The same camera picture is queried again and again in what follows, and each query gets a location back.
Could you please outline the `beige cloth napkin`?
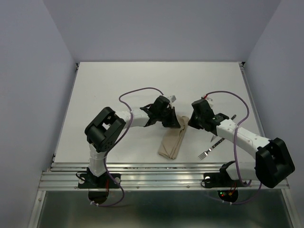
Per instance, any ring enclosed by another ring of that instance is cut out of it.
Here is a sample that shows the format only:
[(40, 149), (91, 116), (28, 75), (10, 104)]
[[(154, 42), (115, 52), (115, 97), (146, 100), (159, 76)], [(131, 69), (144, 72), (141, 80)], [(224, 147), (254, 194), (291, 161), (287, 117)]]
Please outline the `beige cloth napkin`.
[(168, 160), (175, 160), (188, 128), (189, 117), (177, 116), (180, 128), (170, 128), (162, 138), (158, 154)]

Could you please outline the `steel fork black handle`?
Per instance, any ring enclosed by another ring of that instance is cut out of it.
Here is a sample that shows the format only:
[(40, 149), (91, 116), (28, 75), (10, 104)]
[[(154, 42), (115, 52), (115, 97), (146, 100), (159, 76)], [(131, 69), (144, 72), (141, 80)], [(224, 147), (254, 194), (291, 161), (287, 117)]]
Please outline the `steel fork black handle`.
[(220, 143), (222, 143), (224, 141), (224, 138), (218, 140), (214, 145), (212, 145), (210, 148), (208, 148), (206, 151), (204, 151), (203, 153), (201, 153), (199, 156), (198, 156), (198, 159), (201, 161), (203, 159), (205, 159), (208, 154), (215, 148), (217, 147)]

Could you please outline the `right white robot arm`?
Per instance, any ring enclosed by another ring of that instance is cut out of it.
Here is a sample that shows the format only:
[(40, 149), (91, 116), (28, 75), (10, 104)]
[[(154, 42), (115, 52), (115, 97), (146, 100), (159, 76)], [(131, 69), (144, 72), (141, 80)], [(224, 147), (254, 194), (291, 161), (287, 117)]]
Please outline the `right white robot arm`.
[(202, 185), (205, 188), (238, 187), (246, 181), (259, 181), (274, 188), (295, 171), (295, 165), (286, 143), (254, 134), (237, 124), (228, 116), (214, 114), (209, 102), (202, 98), (191, 104), (193, 112), (188, 125), (224, 138), (254, 158), (254, 162), (238, 163), (236, 160), (223, 164), (218, 172), (206, 173)]

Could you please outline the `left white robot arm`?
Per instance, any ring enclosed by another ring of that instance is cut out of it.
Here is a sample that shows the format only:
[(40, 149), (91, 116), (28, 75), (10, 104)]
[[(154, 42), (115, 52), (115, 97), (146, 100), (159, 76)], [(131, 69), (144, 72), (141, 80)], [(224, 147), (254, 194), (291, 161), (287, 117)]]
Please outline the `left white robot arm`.
[(115, 146), (124, 129), (148, 127), (157, 122), (165, 128), (179, 129), (181, 125), (172, 105), (175, 100), (174, 95), (168, 97), (161, 95), (152, 104), (122, 112), (105, 107), (85, 129), (90, 148), (88, 170), (91, 184), (95, 187), (105, 184), (106, 154)]

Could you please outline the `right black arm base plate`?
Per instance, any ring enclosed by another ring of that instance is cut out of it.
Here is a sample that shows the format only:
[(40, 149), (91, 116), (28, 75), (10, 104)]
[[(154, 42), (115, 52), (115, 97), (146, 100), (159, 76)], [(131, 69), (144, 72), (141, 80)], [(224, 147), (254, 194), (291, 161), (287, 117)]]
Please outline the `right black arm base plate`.
[(227, 168), (235, 164), (235, 161), (230, 161), (223, 164), (218, 172), (209, 172), (203, 174), (201, 186), (207, 189), (211, 188), (225, 188), (225, 187), (243, 187), (239, 179), (233, 180), (227, 173)]

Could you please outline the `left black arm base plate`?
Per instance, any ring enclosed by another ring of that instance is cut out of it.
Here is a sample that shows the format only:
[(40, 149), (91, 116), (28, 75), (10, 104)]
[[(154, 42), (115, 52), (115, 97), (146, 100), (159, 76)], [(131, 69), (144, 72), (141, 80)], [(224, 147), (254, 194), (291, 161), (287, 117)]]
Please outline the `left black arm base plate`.
[(109, 177), (107, 173), (100, 177), (93, 175), (90, 170), (76, 173), (79, 189), (118, 189), (119, 186)]

